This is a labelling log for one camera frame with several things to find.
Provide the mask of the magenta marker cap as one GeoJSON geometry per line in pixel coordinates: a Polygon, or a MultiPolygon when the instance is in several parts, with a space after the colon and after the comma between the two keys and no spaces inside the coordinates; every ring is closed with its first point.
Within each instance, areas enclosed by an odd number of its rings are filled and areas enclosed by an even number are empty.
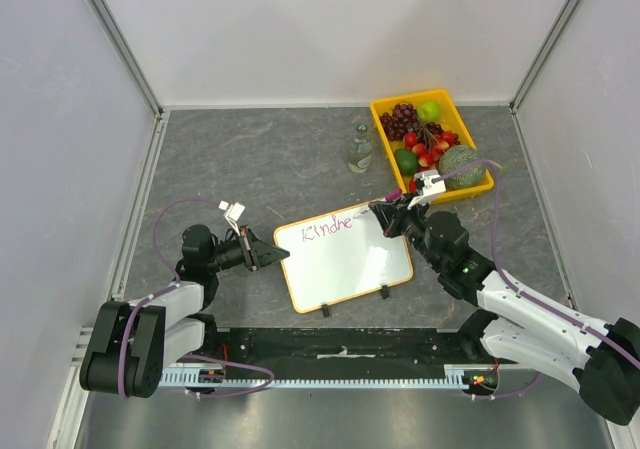
{"type": "Polygon", "coordinates": [[[388,195],[385,196],[384,200],[386,202],[393,202],[396,199],[398,199],[399,197],[402,196],[402,190],[401,189],[396,189],[395,191],[389,193],[388,195]]]}

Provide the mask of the yellow framed whiteboard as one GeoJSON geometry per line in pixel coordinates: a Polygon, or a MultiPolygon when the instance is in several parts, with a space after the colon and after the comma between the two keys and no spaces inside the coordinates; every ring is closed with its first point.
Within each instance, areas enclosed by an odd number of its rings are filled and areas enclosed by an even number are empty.
{"type": "Polygon", "coordinates": [[[293,308],[320,310],[412,279],[406,240],[389,239],[365,203],[278,227],[277,246],[290,252],[281,262],[293,308]]]}

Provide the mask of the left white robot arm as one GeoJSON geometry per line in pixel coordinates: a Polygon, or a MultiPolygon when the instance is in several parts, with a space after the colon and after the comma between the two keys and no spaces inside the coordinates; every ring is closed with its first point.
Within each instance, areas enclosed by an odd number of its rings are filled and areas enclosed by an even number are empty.
{"type": "Polygon", "coordinates": [[[89,392],[148,398],[165,368],[185,355],[208,362],[219,351],[215,319],[203,311],[219,287],[218,273],[237,266],[251,272],[290,252],[242,226],[219,240],[205,225],[182,234],[182,258],[168,287],[136,301],[110,300],[98,312],[79,374],[89,392]]]}

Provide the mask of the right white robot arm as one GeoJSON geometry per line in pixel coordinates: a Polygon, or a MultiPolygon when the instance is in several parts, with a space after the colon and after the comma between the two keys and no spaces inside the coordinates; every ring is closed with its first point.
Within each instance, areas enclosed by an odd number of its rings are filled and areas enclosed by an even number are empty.
{"type": "Polygon", "coordinates": [[[467,361],[487,356],[523,364],[564,383],[595,413],[627,426],[639,410],[639,328],[566,307],[518,281],[469,244],[452,212],[427,212],[403,199],[369,209],[387,238],[403,236],[443,289],[475,307],[458,337],[467,361]]]}

